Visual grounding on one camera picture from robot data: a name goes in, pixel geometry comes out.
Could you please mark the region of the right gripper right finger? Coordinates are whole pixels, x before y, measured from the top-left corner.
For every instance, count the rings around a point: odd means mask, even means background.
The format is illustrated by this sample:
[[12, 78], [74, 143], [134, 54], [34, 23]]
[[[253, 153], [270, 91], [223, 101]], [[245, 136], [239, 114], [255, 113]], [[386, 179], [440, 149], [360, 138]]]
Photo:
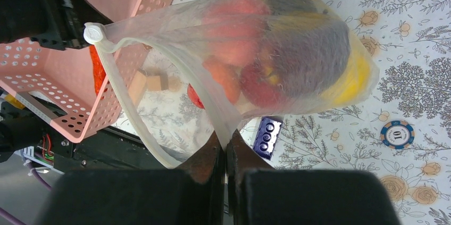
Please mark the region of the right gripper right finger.
[[378, 178], [361, 170], [277, 170], [233, 133], [226, 149], [235, 224], [400, 224]]

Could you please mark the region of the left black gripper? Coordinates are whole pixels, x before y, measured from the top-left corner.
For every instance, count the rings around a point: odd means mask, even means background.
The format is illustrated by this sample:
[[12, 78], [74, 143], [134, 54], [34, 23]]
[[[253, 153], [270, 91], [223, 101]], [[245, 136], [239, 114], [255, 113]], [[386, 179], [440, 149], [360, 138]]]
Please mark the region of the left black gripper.
[[82, 49], [85, 23], [110, 24], [87, 0], [1, 0], [1, 43], [29, 38], [43, 48]]

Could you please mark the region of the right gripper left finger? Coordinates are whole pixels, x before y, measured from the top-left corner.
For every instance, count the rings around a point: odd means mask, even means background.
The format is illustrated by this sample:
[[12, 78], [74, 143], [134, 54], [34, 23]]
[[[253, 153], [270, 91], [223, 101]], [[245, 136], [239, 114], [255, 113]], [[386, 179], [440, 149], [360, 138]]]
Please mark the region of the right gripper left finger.
[[38, 224], [223, 224], [225, 154], [216, 133], [174, 169], [72, 170]]

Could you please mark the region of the pink plastic basket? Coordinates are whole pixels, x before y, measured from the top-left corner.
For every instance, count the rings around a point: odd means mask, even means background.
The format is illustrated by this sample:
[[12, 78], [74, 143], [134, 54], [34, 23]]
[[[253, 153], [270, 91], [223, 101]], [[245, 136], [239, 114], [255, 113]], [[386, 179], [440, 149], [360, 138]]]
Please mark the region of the pink plastic basket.
[[[87, 0], [113, 22], [169, 6], [173, 0]], [[113, 124], [121, 111], [108, 79], [94, 91], [89, 47], [55, 50], [29, 38], [1, 43], [1, 88], [38, 117], [18, 132], [39, 140], [51, 127], [73, 143]]]

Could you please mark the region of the orange red carrot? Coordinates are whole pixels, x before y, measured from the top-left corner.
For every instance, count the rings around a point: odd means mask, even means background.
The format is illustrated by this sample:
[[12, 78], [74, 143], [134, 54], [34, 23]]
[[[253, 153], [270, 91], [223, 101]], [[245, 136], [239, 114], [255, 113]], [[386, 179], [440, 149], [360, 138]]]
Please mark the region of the orange red carrot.
[[98, 56], [95, 46], [93, 46], [93, 45], [89, 46], [89, 53], [90, 53], [91, 62], [93, 65], [94, 91], [95, 91], [95, 94], [98, 95], [101, 90], [103, 81], [106, 77], [106, 73], [105, 73], [103, 65], [100, 61], [100, 58]]

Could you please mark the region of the dark red apple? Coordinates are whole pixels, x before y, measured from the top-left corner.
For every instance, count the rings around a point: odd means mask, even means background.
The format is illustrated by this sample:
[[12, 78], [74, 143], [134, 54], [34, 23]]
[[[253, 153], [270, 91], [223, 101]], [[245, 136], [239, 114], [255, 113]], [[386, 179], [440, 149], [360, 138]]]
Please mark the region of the dark red apple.
[[264, 79], [260, 66], [257, 64], [245, 66], [240, 72], [239, 82], [247, 100], [260, 108], [275, 109], [288, 100], [276, 86]]

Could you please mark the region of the yellow lemon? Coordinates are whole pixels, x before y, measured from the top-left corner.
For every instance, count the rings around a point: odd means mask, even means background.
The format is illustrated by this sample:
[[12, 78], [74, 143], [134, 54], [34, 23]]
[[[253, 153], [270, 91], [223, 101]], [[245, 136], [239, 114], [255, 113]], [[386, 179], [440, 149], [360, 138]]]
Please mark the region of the yellow lemon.
[[339, 79], [320, 97], [333, 106], [355, 103], [368, 88], [371, 74], [370, 55], [355, 34], [350, 35], [350, 54], [345, 70]]

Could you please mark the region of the clear zip top bag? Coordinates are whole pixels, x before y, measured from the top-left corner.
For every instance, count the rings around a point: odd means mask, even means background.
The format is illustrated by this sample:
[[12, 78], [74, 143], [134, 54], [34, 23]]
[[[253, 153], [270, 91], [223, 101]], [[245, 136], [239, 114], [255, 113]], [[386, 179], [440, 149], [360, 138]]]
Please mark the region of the clear zip top bag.
[[[322, 0], [197, 0], [119, 22], [86, 23], [109, 82], [135, 132], [166, 168], [216, 133], [222, 147], [245, 120], [312, 114], [368, 98], [379, 68], [347, 23]], [[162, 57], [187, 82], [196, 126], [150, 122], [131, 99], [118, 58]]]

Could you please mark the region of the dark purple plum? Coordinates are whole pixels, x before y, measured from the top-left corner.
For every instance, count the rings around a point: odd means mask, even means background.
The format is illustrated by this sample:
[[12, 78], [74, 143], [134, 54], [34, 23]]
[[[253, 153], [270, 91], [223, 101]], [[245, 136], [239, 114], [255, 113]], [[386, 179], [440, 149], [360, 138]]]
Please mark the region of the dark purple plum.
[[262, 50], [264, 80], [285, 95], [319, 93], [344, 72], [349, 28], [314, 0], [267, 0], [271, 9]]

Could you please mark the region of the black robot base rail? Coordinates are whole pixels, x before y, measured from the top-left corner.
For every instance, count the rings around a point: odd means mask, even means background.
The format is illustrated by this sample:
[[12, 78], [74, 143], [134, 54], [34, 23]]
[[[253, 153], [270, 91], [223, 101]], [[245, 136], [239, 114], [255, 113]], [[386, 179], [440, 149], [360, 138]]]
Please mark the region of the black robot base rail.
[[74, 169], [164, 169], [138, 136], [106, 127], [75, 144], [52, 129], [53, 168]]

